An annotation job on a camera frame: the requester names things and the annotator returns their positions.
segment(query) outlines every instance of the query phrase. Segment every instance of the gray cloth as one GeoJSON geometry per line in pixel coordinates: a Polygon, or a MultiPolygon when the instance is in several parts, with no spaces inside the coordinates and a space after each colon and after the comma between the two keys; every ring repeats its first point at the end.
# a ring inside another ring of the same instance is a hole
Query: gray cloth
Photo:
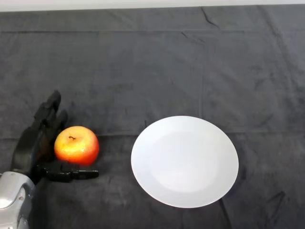
{"type": "Polygon", "coordinates": [[[32,228],[303,229],[305,6],[0,13],[0,172],[54,89],[101,144],[98,179],[37,186],[32,228]],[[173,208],[137,184],[137,135],[203,118],[235,145],[223,204],[173,208]]]}

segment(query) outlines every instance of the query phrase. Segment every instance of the dark gray tablecloth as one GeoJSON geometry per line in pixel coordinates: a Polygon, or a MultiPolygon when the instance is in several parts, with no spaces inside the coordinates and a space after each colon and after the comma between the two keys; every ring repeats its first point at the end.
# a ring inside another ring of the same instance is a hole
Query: dark gray tablecloth
{"type": "Polygon", "coordinates": [[[69,125],[100,139],[98,179],[37,186],[32,228],[303,229],[305,6],[0,13],[0,172],[58,89],[69,125]],[[233,188],[172,208],[132,175],[137,135],[191,115],[224,130],[233,188]]]}

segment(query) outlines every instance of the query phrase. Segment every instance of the apple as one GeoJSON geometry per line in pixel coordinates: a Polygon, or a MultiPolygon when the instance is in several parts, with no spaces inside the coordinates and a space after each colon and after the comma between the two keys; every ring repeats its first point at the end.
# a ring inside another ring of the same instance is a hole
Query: apple
{"type": "Polygon", "coordinates": [[[54,144],[59,160],[79,165],[91,165],[99,154],[99,141],[94,132],[83,126],[72,126],[63,130],[54,144]]]}

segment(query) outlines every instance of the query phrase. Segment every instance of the white wall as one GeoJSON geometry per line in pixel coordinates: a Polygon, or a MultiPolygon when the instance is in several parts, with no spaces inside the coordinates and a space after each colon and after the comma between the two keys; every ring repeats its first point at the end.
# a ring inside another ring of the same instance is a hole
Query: white wall
{"type": "Polygon", "coordinates": [[[0,11],[298,4],[305,0],[0,0],[0,11]]]}

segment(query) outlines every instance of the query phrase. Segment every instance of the robotic hand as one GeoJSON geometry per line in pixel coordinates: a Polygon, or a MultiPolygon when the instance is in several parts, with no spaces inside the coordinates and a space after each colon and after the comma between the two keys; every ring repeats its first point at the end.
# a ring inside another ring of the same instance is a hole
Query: robotic hand
{"type": "Polygon", "coordinates": [[[98,177],[97,170],[55,160],[54,142],[64,129],[67,113],[56,113],[61,95],[55,91],[42,103],[33,124],[22,133],[15,148],[10,172],[0,177],[0,229],[28,229],[35,185],[45,177],[52,181],[98,177]]]}

